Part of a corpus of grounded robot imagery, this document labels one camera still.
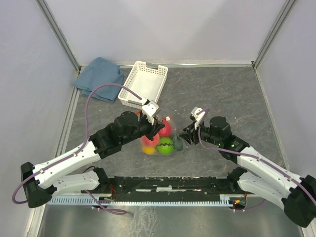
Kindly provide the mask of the white plastic basket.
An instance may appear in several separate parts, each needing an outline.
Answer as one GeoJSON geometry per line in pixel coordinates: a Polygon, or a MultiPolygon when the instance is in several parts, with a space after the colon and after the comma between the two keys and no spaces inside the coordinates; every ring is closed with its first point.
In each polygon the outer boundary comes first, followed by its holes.
{"type": "Polygon", "coordinates": [[[137,61],[124,86],[141,97],[157,102],[166,82],[167,73],[166,66],[137,61]]]}

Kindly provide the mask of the yellow lemon toy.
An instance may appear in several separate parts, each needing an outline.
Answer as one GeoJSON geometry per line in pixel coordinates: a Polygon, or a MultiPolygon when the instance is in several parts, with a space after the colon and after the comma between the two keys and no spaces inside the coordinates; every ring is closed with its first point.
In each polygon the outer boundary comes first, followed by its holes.
{"type": "Polygon", "coordinates": [[[153,155],[156,152],[155,147],[147,146],[142,146],[142,151],[147,155],[153,155]]]}

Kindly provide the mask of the green watermelon toy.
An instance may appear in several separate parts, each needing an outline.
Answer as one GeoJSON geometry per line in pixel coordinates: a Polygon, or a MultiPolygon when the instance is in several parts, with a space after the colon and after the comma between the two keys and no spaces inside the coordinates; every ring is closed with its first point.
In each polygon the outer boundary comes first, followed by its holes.
{"type": "Polygon", "coordinates": [[[169,155],[174,150],[173,141],[169,137],[161,137],[156,149],[162,155],[169,155]]]}

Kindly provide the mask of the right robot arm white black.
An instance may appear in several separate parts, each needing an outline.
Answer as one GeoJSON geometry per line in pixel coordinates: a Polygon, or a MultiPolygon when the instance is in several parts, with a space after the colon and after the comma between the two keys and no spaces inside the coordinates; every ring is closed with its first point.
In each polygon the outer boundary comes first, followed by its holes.
{"type": "Polygon", "coordinates": [[[213,145],[227,160],[246,169],[240,176],[229,178],[227,189],[256,194],[280,207],[295,224],[306,228],[316,217],[316,179],[292,173],[263,155],[247,142],[233,135],[224,117],[213,117],[209,126],[200,119],[183,129],[180,137],[189,144],[213,145]]]}

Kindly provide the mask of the peach fruit toy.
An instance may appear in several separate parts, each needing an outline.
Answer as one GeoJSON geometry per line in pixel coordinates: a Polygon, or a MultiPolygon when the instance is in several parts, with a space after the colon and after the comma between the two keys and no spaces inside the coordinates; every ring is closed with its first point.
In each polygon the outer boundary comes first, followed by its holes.
{"type": "Polygon", "coordinates": [[[147,138],[146,136],[142,136],[141,137],[141,143],[143,146],[146,147],[154,147],[159,143],[160,140],[160,136],[159,134],[156,134],[152,140],[150,140],[149,138],[147,138]]]}

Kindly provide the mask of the dark green avocado toy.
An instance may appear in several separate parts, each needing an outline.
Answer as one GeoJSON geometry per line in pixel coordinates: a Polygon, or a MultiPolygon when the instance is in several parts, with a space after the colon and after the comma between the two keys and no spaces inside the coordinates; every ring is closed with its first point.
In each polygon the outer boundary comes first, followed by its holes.
{"type": "Polygon", "coordinates": [[[184,145],[180,139],[174,138],[173,139],[173,148],[175,151],[180,152],[184,149],[184,145]]]}

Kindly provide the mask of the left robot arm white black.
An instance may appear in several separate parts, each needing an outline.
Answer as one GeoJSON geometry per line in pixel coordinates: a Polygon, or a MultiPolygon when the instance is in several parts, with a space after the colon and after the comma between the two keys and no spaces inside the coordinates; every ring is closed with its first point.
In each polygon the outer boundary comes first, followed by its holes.
{"type": "Polygon", "coordinates": [[[100,193],[105,192],[109,188],[105,172],[93,171],[90,178],[76,178],[69,174],[86,164],[120,152],[123,145],[143,136],[153,140],[164,127],[158,118],[150,122],[147,115],[125,111],[77,148],[44,163],[34,165],[28,161],[22,164],[21,181],[28,207],[36,208],[48,203],[62,189],[77,187],[80,191],[95,189],[100,193]]]}

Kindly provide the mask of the aluminium frame rail front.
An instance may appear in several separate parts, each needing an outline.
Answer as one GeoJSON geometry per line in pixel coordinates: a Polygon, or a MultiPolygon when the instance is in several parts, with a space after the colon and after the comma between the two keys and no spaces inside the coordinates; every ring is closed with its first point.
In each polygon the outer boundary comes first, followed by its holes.
{"type": "Polygon", "coordinates": [[[141,177],[115,177],[110,179],[106,174],[97,174],[95,171],[90,171],[83,174],[67,175],[62,178],[58,178],[53,181],[51,185],[48,184],[48,178],[44,178],[40,182],[39,186],[43,189],[47,189],[51,195],[58,196],[62,194],[68,194],[73,192],[81,192],[83,190],[89,190],[96,193],[104,193],[110,185],[118,185],[123,180],[127,182],[130,180],[136,183],[136,189],[141,192],[147,192],[149,188],[141,188],[141,184],[149,184],[151,181],[157,181],[160,189],[170,189],[175,187],[176,183],[179,184],[179,189],[182,191],[192,189],[194,191],[202,190],[203,182],[209,187],[213,181],[219,181],[224,185],[224,188],[228,188],[231,192],[235,192],[237,188],[245,192],[254,193],[257,195],[263,194],[281,194],[283,197],[287,197],[290,194],[290,190],[300,185],[300,179],[292,180],[289,177],[280,177],[273,180],[272,183],[267,182],[261,177],[255,176],[250,172],[242,174],[240,177],[233,179],[227,177],[225,179],[216,179],[214,177],[198,177],[198,178],[141,178],[141,177]]]}

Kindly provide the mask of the red pomegranate toy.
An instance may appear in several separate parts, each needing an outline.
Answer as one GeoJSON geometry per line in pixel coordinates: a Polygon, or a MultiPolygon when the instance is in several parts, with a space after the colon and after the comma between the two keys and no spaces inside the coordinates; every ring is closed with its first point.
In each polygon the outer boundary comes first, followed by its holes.
{"type": "Polygon", "coordinates": [[[171,135],[171,125],[168,121],[164,120],[163,121],[164,127],[158,132],[160,137],[168,137],[171,135]]]}

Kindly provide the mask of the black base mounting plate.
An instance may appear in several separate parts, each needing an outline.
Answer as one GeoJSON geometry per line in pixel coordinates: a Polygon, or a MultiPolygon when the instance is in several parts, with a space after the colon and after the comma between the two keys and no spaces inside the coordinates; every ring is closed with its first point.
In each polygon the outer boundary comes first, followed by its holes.
{"type": "Polygon", "coordinates": [[[241,196],[236,179],[216,177],[119,177],[90,191],[125,202],[219,201],[220,195],[241,196]]]}

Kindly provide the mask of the blue folded cloth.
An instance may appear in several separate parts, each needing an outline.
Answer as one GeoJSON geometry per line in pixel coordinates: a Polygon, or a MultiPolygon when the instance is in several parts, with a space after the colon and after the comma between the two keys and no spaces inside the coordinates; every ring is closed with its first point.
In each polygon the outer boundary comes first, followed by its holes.
{"type": "MultiPolygon", "coordinates": [[[[82,90],[84,96],[89,96],[97,87],[106,83],[122,84],[123,79],[124,73],[119,65],[98,57],[84,68],[74,81],[74,87],[82,90]]],[[[120,87],[110,85],[98,89],[92,97],[102,101],[114,102],[119,92],[120,87]]]]}

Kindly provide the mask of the clear zip top bag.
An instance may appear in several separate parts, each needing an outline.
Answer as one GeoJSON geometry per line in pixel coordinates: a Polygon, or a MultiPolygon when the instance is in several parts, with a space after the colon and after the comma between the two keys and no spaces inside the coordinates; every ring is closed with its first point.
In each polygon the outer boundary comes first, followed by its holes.
{"type": "Polygon", "coordinates": [[[140,138],[141,150],[150,156],[170,156],[186,149],[185,141],[179,136],[178,129],[171,116],[157,115],[158,121],[164,124],[153,140],[146,136],[140,138]]]}

